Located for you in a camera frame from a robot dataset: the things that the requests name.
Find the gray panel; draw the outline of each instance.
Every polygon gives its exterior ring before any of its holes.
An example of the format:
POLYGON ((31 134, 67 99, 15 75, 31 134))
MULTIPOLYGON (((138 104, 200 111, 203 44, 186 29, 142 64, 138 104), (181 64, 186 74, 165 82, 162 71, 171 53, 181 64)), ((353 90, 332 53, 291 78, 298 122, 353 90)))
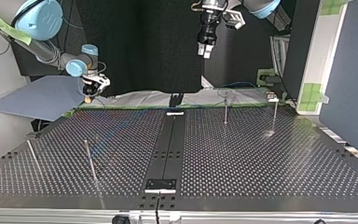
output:
POLYGON ((273 107, 224 114, 186 111, 174 209, 358 212, 358 160, 309 120, 280 108, 272 133, 273 107))
POLYGON ((321 122, 358 149, 358 1, 348 5, 326 95, 321 122))
POLYGON ((157 110, 76 112, 35 142, 37 161, 23 149, 0 160, 0 207, 138 209, 163 122, 157 110))
POLYGON ((54 121, 84 101, 79 82, 75 77, 40 78, 2 97, 0 112, 54 121))
POLYGON ((286 66, 283 72, 283 81, 295 99, 300 92, 320 2, 321 0, 297 0, 296 3, 286 66))

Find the black backdrop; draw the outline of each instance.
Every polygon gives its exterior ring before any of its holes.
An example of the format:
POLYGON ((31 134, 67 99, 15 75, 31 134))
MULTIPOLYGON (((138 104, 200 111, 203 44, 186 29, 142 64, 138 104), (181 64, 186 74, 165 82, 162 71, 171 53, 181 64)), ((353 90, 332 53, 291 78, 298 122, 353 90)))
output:
POLYGON ((105 95, 128 91, 197 92, 200 14, 192 0, 77 0, 89 43, 113 85, 105 95))

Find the gray fabric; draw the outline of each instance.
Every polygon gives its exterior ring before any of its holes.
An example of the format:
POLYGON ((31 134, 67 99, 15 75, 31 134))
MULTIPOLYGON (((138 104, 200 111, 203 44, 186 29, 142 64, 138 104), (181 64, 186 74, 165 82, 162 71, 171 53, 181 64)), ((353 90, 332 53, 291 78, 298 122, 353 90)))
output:
POLYGON ((56 120, 84 100, 74 77, 43 77, 0 99, 0 112, 56 120))
MULTIPOLYGON (((227 94, 230 105, 252 105, 266 103, 265 92, 267 89, 241 89, 241 90, 202 90, 197 93, 185 94, 182 105, 216 105, 222 103, 227 94)), ((108 106, 168 106, 171 95, 160 91, 137 91, 116 98, 98 97, 91 104, 83 104, 83 107, 95 105, 108 106)))
POLYGON ((358 149, 358 1, 348 5, 326 95, 321 122, 358 149))

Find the metal rod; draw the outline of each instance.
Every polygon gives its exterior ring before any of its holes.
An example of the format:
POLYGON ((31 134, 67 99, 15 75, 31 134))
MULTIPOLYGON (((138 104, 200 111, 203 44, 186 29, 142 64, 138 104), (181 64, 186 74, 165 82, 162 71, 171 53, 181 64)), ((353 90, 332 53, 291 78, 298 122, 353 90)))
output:
POLYGON ((227 104, 227 97, 226 97, 226 99, 225 99, 225 124, 227 124, 228 123, 228 104, 227 104))
POLYGON ((28 148, 31 150, 32 157, 34 158, 34 160, 37 160, 36 154, 34 154, 34 147, 32 146, 32 143, 29 139, 27 140, 27 144, 28 148))
POLYGON ((277 119, 278 103, 279 103, 279 102, 276 102, 276 103, 275 103, 274 120, 273 120, 273 122, 272 122, 272 131, 273 131, 273 132, 275 132, 275 121, 276 121, 276 119, 277 119))
POLYGON ((89 166, 91 167, 92 176, 94 177, 95 181, 98 181, 97 174, 95 173, 95 169, 94 169, 94 162, 93 162, 92 157, 91 157, 89 141, 84 140, 84 146, 86 147, 87 155, 89 156, 89 166))

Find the white bracket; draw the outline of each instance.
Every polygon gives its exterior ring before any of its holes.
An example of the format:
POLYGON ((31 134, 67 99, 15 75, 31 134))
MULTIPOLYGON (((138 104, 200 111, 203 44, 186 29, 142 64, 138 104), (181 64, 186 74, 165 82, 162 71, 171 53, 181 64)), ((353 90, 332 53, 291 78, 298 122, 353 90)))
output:
POLYGON ((322 103, 324 103, 324 104, 328 104, 329 103, 329 101, 330 101, 330 98, 328 97, 328 96, 326 96, 326 95, 324 95, 324 94, 322 94, 321 93, 321 100, 320 100, 320 102, 322 102, 322 103))
POLYGON ((179 212, 171 213, 169 224, 182 224, 182 218, 179 212))

